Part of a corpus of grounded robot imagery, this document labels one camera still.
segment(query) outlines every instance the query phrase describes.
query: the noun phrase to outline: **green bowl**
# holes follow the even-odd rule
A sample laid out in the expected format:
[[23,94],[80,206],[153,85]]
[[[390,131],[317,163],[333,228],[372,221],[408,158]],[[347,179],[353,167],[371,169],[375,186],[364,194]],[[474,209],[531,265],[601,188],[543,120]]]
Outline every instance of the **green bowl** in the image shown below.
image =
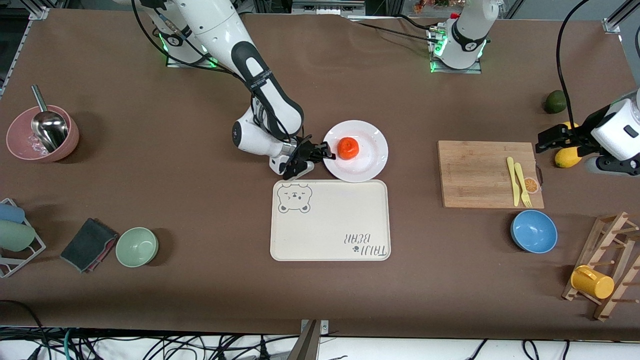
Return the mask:
[[127,268],[137,268],[148,263],[157,252],[156,236],[144,227],[127,230],[116,244],[116,257]]

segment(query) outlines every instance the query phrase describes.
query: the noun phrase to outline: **green cup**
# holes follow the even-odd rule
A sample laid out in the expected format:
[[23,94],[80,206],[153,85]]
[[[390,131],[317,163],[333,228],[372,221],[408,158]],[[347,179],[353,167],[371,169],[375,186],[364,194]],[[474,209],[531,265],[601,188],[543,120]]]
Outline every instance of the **green cup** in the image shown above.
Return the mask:
[[36,231],[27,225],[0,220],[0,247],[9,251],[26,249],[36,237]]

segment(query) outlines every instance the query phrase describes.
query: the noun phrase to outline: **metal scoop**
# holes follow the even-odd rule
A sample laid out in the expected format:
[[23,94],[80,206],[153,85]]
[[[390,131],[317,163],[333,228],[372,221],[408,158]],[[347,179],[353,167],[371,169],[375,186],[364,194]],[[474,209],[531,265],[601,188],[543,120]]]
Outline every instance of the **metal scoop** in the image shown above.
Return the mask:
[[54,152],[67,138],[67,123],[60,114],[47,109],[38,85],[31,85],[31,89],[40,107],[40,113],[31,120],[31,130],[47,151]]

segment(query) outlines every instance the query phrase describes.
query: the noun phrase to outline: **yellow lemon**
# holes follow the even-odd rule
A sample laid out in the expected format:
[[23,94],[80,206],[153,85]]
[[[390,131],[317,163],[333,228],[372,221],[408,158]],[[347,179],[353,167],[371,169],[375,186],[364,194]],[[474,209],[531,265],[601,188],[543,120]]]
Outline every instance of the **yellow lemon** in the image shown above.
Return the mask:
[[570,168],[579,163],[581,159],[578,156],[578,147],[567,147],[560,149],[556,154],[556,165],[560,168]]
[[[565,121],[565,122],[563,122],[563,124],[564,124],[564,125],[566,125],[569,129],[571,129],[571,122]],[[580,126],[580,124],[578,124],[578,123],[577,123],[577,122],[575,122],[575,121],[573,122],[573,125],[574,125],[575,127],[579,127],[579,126]]]

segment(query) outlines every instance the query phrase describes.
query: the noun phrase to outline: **yellow mug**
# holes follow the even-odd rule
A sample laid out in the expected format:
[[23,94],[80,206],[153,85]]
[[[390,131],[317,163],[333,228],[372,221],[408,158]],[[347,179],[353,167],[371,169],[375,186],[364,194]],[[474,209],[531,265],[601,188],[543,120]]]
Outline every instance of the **yellow mug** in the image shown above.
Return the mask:
[[606,299],[613,292],[614,283],[611,277],[581,265],[571,274],[571,286],[592,297]]

